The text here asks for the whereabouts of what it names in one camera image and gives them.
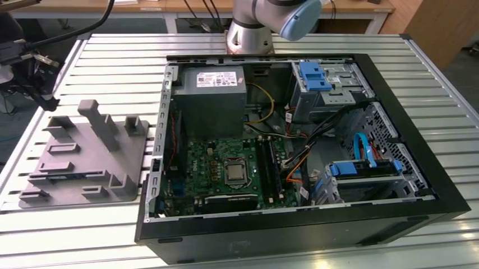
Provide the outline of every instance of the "yellow wire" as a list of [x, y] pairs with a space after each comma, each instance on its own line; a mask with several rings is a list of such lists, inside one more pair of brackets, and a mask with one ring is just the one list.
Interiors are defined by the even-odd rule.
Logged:
[[246, 124], [260, 123], [260, 122], [262, 122], [264, 120], [266, 120], [266, 119], [270, 117], [272, 113], [274, 112], [274, 99], [272, 99], [270, 94], [266, 92], [265, 89], [262, 89], [262, 87], [260, 87], [260, 85], [257, 85], [257, 84], [254, 84], [254, 83], [250, 83], [250, 82], [246, 83], [246, 85], [253, 85], [257, 89], [260, 89], [260, 90], [264, 92], [264, 94], [268, 96], [269, 101], [270, 101], [270, 109], [269, 109], [268, 115], [266, 115], [265, 117], [262, 117], [261, 119], [258, 119], [258, 120], [254, 120], [254, 121], [252, 121], [252, 122], [245, 122]]

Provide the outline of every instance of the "wooden desk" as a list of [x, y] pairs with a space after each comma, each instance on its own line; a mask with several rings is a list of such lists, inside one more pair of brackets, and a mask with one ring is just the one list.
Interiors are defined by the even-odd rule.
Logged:
[[[233, 0], [213, 0], [221, 18], [232, 17]], [[105, 10], [106, 0], [42, 0], [39, 4], [13, 12], [15, 18], [98, 18]], [[188, 0], [200, 18], [210, 15], [201, 0]], [[370, 4], [366, 0], [334, 0], [336, 19], [370, 20], [365, 34], [377, 34], [384, 20], [394, 7], [388, 0], [381, 4]], [[322, 7], [318, 18], [330, 18], [332, 5]], [[177, 33], [176, 19], [192, 18], [182, 0], [140, 1], [138, 4], [114, 6], [110, 18], [162, 18], [168, 33]]]

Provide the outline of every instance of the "sticker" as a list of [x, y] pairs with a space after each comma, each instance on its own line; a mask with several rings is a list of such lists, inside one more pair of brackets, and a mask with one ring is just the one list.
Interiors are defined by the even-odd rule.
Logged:
[[161, 11], [160, 7], [142, 7], [140, 8], [141, 11]]
[[341, 83], [337, 77], [326, 77], [329, 83]]
[[312, 173], [310, 173], [310, 177], [312, 177], [312, 178], [317, 178], [317, 176], [320, 175], [320, 173], [321, 173], [321, 172], [314, 169], [314, 170], [312, 171]]
[[298, 193], [304, 197], [304, 199], [309, 198], [309, 192], [302, 187], [300, 188]]
[[292, 114], [290, 114], [289, 112], [285, 113], [284, 118], [285, 118], [285, 122], [286, 122], [286, 123], [290, 123], [290, 122], [292, 122]]
[[196, 87], [232, 87], [237, 86], [236, 72], [197, 73]]
[[374, 12], [390, 12], [392, 9], [389, 9], [389, 8], [376, 8], [373, 11]]

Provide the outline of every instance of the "ram slot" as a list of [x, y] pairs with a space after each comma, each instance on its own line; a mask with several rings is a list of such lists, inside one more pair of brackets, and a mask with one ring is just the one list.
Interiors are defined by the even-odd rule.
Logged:
[[274, 151], [272, 139], [268, 138], [268, 141], [264, 144], [266, 146], [266, 152], [268, 152], [269, 180], [270, 180], [270, 185], [273, 186], [273, 196], [276, 199], [282, 199], [284, 196], [281, 195], [281, 189], [282, 189], [281, 179], [280, 179], [276, 151]]
[[256, 161], [257, 161], [257, 169], [260, 173], [260, 182], [261, 182], [261, 193], [262, 193], [262, 200], [264, 203], [270, 203], [273, 201], [272, 195], [272, 186], [270, 180], [268, 175], [268, 162], [266, 162], [266, 151], [264, 147], [264, 141], [261, 138], [256, 139], [254, 147], [256, 147]]

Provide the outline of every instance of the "black cable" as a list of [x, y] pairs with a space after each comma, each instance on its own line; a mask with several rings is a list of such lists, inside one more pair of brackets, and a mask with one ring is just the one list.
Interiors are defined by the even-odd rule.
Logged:
[[2, 105], [3, 105], [5, 111], [6, 111], [3, 114], [6, 114], [7, 116], [11, 117], [15, 114], [15, 107], [13, 107], [11, 111], [7, 111], [7, 106], [6, 106], [6, 97], [10, 96], [11, 94], [5, 96], [5, 93], [2, 91], [0, 91], [0, 93], [1, 93], [1, 97], [2, 97]]
[[105, 12], [102, 13], [101, 18], [96, 23], [93, 23], [88, 27], [85, 27], [82, 29], [78, 29], [78, 30], [76, 30], [73, 32], [69, 32], [69, 33], [66, 33], [64, 35], [58, 35], [58, 36], [56, 36], [53, 38], [48, 38], [48, 39], [45, 39], [42, 41], [30, 43], [30, 44], [26, 45], [26, 49], [33, 50], [33, 49], [35, 49], [38, 47], [45, 46], [45, 45], [49, 45], [49, 44], [53, 44], [56, 42], [64, 41], [64, 40], [72, 38], [73, 36], [82, 35], [85, 33], [88, 33], [89, 31], [94, 30], [96, 28], [98, 28], [102, 25], [102, 23], [105, 22], [105, 20], [106, 20], [106, 18], [109, 16], [109, 13], [112, 12], [113, 4], [114, 4], [114, 0], [109, 0]]
[[332, 27], [333, 20], [336, 20], [336, 3], [334, 0], [330, 0], [332, 5], [332, 13], [330, 13], [330, 19], [329, 19], [329, 27]]
[[210, 11], [210, 9], [209, 9], [209, 6], [208, 6], [208, 4], [206, 4], [206, 1], [205, 1], [205, 0], [202, 0], [202, 4], [204, 4], [204, 6], [206, 7], [208, 13], [209, 13], [210, 18], [212, 18], [212, 20], [213, 20], [213, 22], [214, 22], [214, 24], [216, 24], [216, 26], [217, 26], [217, 29], [220, 29], [220, 28], [221, 28], [221, 26], [220, 26], [220, 24], [217, 23], [217, 20], [216, 20], [216, 18], [214, 18], [214, 16], [213, 16], [213, 14], [212, 14], [212, 11]]
[[254, 126], [252, 126], [250, 124], [245, 124], [245, 126], [248, 126], [256, 133], [261, 134], [261, 135], [265, 135], [265, 136], [278, 136], [278, 137], [282, 137], [282, 138], [289, 138], [286, 137], [284, 134], [280, 134], [280, 133], [276, 133], [276, 132], [265, 132], [265, 131], [261, 131], [258, 130]]
[[298, 166], [300, 171], [300, 181], [302, 181], [301, 187], [308, 191], [308, 198], [304, 198], [302, 195], [300, 196], [300, 206], [309, 205], [310, 202], [310, 184], [309, 184], [309, 173], [308, 173], [308, 162], [304, 161]]
[[189, 6], [189, 4], [188, 4], [188, 1], [186, 1], [186, 0], [182, 0], [182, 1], [184, 1], [185, 5], [186, 5], [186, 7], [188, 7], [189, 12], [192, 13], [192, 15], [193, 15], [194, 19], [196, 19], [196, 20], [200, 20], [200, 19], [197, 18], [197, 16], [196, 16], [194, 11], [192, 10], [192, 7], [190, 7], [190, 6]]
[[209, 2], [210, 2], [210, 5], [212, 5], [212, 8], [214, 9], [216, 18], [217, 18], [217, 24], [218, 24], [218, 30], [220, 30], [221, 32], [224, 32], [224, 28], [222, 28], [222, 24], [221, 24], [221, 19], [220, 19], [220, 17], [218, 17], [218, 12], [217, 12], [217, 8], [216, 8], [216, 5], [214, 5], [214, 2], [213, 2], [213, 0], [209, 0]]
[[[261, 115], [261, 111], [257, 110], [257, 116], [258, 118], [261, 119], [262, 118], [262, 115]], [[270, 130], [270, 132], [274, 132], [274, 128], [272, 128], [270, 124], [268, 123], [268, 118], [261, 121], [261, 123], [264, 124], [265, 127], [268, 127], [268, 129]]]
[[301, 155], [306, 154], [316, 143], [316, 138], [321, 136], [325, 132], [328, 132], [332, 128], [334, 128], [337, 122], [340, 121], [344, 114], [346, 114], [350, 110], [364, 108], [369, 105], [372, 100], [361, 101], [353, 105], [342, 106], [340, 110], [336, 111], [314, 128], [310, 132], [310, 135], [305, 139], [304, 146], [301, 147], [301, 151], [292, 155], [292, 157], [284, 162], [284, 164], [289, 164], [293, 162]]

